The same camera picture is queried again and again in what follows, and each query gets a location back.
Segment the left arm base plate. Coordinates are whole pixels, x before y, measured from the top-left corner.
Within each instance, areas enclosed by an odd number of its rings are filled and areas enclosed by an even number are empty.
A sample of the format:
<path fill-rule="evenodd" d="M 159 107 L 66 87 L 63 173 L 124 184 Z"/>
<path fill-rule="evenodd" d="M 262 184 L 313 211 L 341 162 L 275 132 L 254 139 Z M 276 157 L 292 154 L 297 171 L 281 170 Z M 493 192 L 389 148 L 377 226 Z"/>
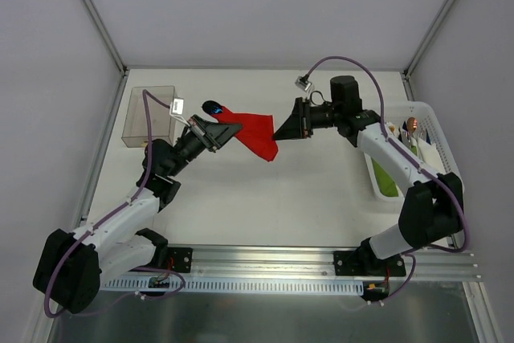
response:
<path fill-rule="evenodd" d="M 168 247 L 162 267 L 173 272 L 190 273 L 193 253 L 191 247 Z"/>

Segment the iridescent purple spoon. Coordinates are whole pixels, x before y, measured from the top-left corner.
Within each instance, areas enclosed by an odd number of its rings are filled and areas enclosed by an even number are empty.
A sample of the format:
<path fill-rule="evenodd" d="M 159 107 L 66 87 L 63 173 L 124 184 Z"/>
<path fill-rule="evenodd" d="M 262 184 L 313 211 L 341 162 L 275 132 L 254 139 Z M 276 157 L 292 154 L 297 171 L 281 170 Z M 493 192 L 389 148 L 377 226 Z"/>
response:
<path fill-rule="evenodd" d="M 228 110 L 223 105 L 213 100 L 205 101 L 202 104 L 202 110 L 210 116 L 228 112 Z"/>

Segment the red paper napkin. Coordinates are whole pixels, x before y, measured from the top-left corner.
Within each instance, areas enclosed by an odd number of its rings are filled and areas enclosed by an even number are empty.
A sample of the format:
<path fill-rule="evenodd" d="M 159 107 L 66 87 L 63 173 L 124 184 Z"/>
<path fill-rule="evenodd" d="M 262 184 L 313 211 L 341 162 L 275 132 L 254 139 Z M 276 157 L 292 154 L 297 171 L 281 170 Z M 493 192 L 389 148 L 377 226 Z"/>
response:
<path fill-rule="evenodd" d="M 232 112 L 221 106 L 210 114 L 220 123 L 241 124 L 236 138 L 253 154 L 265 161 L 275 160 L 279 147 L 273 139 L 274 119 L 272 115 L 261 115 L 247 112 Z"/>

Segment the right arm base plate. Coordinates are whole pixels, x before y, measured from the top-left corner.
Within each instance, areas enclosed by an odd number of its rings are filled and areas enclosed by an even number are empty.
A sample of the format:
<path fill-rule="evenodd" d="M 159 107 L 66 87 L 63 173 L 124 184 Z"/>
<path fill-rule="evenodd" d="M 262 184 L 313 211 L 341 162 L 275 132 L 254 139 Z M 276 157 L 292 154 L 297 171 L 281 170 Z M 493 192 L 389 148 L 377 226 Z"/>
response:
<path fill-rule="evenodd" d="M 400 255 L 377 259 L 357 250 L 334 251 L 332 260 L 336 276 L 406 276 L 405 263 Z"/>

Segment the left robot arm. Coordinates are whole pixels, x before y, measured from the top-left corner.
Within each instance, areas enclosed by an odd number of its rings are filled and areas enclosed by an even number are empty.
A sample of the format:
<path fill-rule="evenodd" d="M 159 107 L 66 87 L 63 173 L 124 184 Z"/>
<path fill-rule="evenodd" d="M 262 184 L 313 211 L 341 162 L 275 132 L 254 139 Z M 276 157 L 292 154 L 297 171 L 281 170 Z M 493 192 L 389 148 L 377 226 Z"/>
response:
<path fill-rule="evenodd" d="M 168 241 L 142 224 L 174 200 L 181 186 L 175 176 L 203 151 L 221 149 L 241 129 L 241 124 L 193 115 L 175 145 L 150 138 L 143 174 L 117 207 L 73 231 L 57 229 L 48 235 L 33 279 L 34 288 L 44 295 L 45 314 L 58 317 L 51 311 L 52 302 L 80 313 L 108 281 L 139 267 L 162 269 Z"/>

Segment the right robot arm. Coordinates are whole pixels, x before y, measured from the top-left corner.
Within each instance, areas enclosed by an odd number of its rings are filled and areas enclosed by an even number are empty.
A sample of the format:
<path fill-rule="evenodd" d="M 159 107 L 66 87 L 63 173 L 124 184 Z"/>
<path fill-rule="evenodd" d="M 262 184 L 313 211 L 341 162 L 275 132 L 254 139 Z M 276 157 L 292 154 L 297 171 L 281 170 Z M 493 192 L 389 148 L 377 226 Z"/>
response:
<path fill-rule="evenodd" d="M 330 92 L 331 99 L 320 105 L 297 98 L 291 115 L 273 137 L 276 141 L 306 139 L 316 129 L 335 128 L 400 188 L 404 199 L 398 222 L 361 243 L 361 269 L 377 275 L 386 269 L 388 258 L 464 231 L 460 178 L 453 172 L 441 174 L 401 143 L 374 110 L 363 107 L 352 76 L 331 78 Z"/>

